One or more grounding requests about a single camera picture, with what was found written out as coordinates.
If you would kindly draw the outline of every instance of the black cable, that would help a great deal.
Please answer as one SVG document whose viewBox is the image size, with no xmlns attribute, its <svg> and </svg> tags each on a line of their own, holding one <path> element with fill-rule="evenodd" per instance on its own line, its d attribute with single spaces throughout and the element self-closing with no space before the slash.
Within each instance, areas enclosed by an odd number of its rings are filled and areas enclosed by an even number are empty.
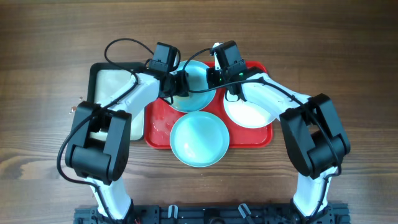
<svg viewBox="0 0 398 224">
<path fill-rule="evenodd" d="M 111 220 L 111 222 L 112 222 L 113 224 L 116 224 L 116 221 L 115 221 L 115 220 L 113 219 L 113 217 L 111 216 L 111 214 L 110 214 L 110 212 L 109 212 L 109 208 L 108 208 L 108 207 L 106 206 L 106 204 L 105 204 L 103 195 L 102 195 L 102 193 L 101 193 L 101 191 L 100 191 L 100 187 L 99 187 L 98 185 L 94 184 L 94 183 L 91 183 L 91 182 L 87 182 L 87 181 L 83 181 L 83 180 L 75 180 L 75 179 L 72 179 L 72 178 L 68 177 L 68 176 L 63 172 L 63 170 L 62 170 L 62 167 L 61 167 L 61 160 L 62 160 L 63 151 L 65 150 L 65 148 L 66 148 L 68 142 L 71 140 L 71 138 L 73 137 L 73 135 L 75 135 L 76 132 L 77 132 L 83 125 L 85 125 L 85 123 L 87 123 L 87 121 L 93 119 L 95 116 L 98 116 L 99 114 L 103 113 L 103 112 L 104 112 L 105 110 L 107 110 L 109 107 L 115 105 L 119 100 L 123 99 L 127 94 L 129 94 L 130 92 L 132 92 L 133 89 L 135 89 L 135 87 L 138 85 L 138 76 L 137 76 L 137 74 L 136 74 L 134 71 L 132 71 L 132 70 L 130 70 L 130 69 L 128 69 L 128 68 L 124 68 L 123 66 L 118 65 L 118 64 L 116 64 L 116 63 L 110 61 L 110 59 L 109 59 L 108 56 L 107 56 L 109 47 L 110 47 L 111 45 L 113 45 L 114 43 L 119 42 L 119 41 L 122 41 L 122 40 L 130 40 L 130 41 L 136 42 L 136 43 L 142 45 L 143 47 L 145 47 L 151 54 L 153 54 L 153 51 L 151 51 L 151 50 L 150 50 L 147 46 L 145 46 L 143 43 L 141 43 L 141 42 L 139 42 L 139 41 L 137 41 L 137 40 L 134 40 L 134 39 L 130 39 L 130 38 L 117 39 L 117 40 L 114 40 L 114 41 L 112 41 L 111 43 L 109 43 L 108 46 L 106 46 L 105 51 L 104 51 L 104 57 L 105 57 L 105 59 L 106 59 L 111 65 L 114 65 L 114 66 L 116 66 L 116 67 L 118 67 L 118 68 L 121 68 L 121 69 L 123 69 L 123 70 L 126 70 L 126 71 L 130 72 L 131 75 L 134 75 L 134 78 L 135 78 L 136 80 L 135 80 L 133 86 L 130 87 L 130 89 L 128 89 L 126 92 L 124 92 L 121 96 L 117 97 L 115 100 L 113 100 L 112 102 L 110 102 L 108 105 L 102 107 L 102 108 L 99 109 L 98 111 L 95 111 L 93 114 L 87 116 L 83 121 L 81 121 L 79 124 L 77 124 L 76 127 L 74 127 L 74 128 L 70 131 L 69 135 L 66 137 L 66 139 L 65 139 L 64 142 L 62 143 L 62 145 L 61 145 L 61 147 L 60 147 L 60 150 L 59 150 L 59 152 L 58 152 L 58 156 L 57 156 L 57 170 L 58 170 L 59 174 L 60 174 L 65 180 L 67 180 L 67 181 L 69 181 L 69 182 L 72 182 L 72 183 L 75 183 L 75 184 L 85 184 L 85 185 L 90 185 L 90 186 L 94 187 L 95 191 L 96 191 L 97 194 L 98 194 L 98 197 L 99 197 L 99 200 L 100 200 L 100 202 L 101 202 L 101 204 L 102 204 L 102 207 L 103 207 L 104 210 L 105 210 L 106 215 L 108 216 L 108 218 Z"/>
<path fill-rule="evenodd" d="M 237 100 L 234 100 L 234 101 L 228 100 L 228 97 L 226 96 L 227 93 L 228 93 L 228 90 L 225 90 L 224 99 L 225 99 L 226 101 L 228 101 L 228 102 L 230 102 L 230 103 L 234 103 L 234 102 L 238 102 L 238 101 L 239 101 L 239 98 L 238 98 Z"/>
<path fill-rule="evenodd" d="M 305 105 L 301 101 L 299 101 L 294 95 L 291 95 L 291 94 L 287 93 L 285 90 L 281 89 L 279 86 L 276 86 L 274 84 L 271 84 L 271 83 L 265 81 L 263 78 L 259 78 L 257 80 L 241 80 L 241 81 L 236 81 L 236 82 L 231 82 L 231 83 L 227 83 L 227 84 L 224 84 L 224 85 L 220 85 L 218 87 L 210 88 L 210 89 L 207 89 L 207 90 L 197 90 L 197 91 L 189 90 L 189 92 L 191 92 L 191 93 L 204 93 L 204 92 L 207 92 L 207 91 L 216 90 L 216 89 L 227 87 L 227 86 L 230 86 L 230 85 L 243 84 L 243 83 L 261 83 L 263 85 L 271 86 L 271 87 L 275 88 L 276 90 L 280 91 L 281 93 L 285 94 L 286 96 L 288 96 L 293 101 L 295 101 L 297 104 L 300 105 L 300 107 L 302 107 L 305 110 L 306 114 L 311 118 L 312 122 L 315 125 L 318 126 L 320 132 L 322 133 L 322 136 L 325 138 L 326 143 L 328 144 L 328 146 L 330 148 L 330 151 L 331 151 L 331 154 L 333 156 L 333 159 L 335 160 L 335 163 L 337 165 L 338 172 L 334 173 L 334 174 L 328 174 L 328 175 L 326 175 L 326 177 L 324 177 L 325 181 L 323 183 L 320 200 L 318 201 L 318 204 L 315 207 L 314 212 L 312 213 L 310 218 L 307 220 L 307 223 L 310 223 L 310 222 L 312 222 L 315 219 L 315 216 L 317 215 L 320 207 L 322 206 L 323 199 L 325 198 L 325 195 L 326 195 L 326 188 L 327 188 L 327 185 L 329 183 L 329 178 L 330 177 L 338 177 L 341 174 L 341 163 L 339 162 L 339 159 L 338 159 L 338 156 L 337 156 L 337 154 L 335 152 L 335 149 L 334 149 L 330 139 L 328 138 L 326 131 L 322 128 L 322 126 L 320 125 L 318 119 L 313 115 L 313 113 L 311 113 L 311 111 L 307 107 L 305 107 Z"/>
<path fill-rule="evenodd" d="M 190 57 L 190 58 L 187 60 L 187 62 L 185 63 L 184 67 L 182 67 L 182 70 L 185 71 L 185 67 L 188 65 L 188 63 L 189 63 L 192 59 L 194 59 L 196 56 L 202 54 L 203 52 L 205 52 L 205 51 L 207 51 L 207 50 L 210 51 L 211 48 L 207 48 L 207 49 L 200 50 L 200 51 L 198 51 L 196 54 L 192 55 L 192 57 Z"/>
</svg>

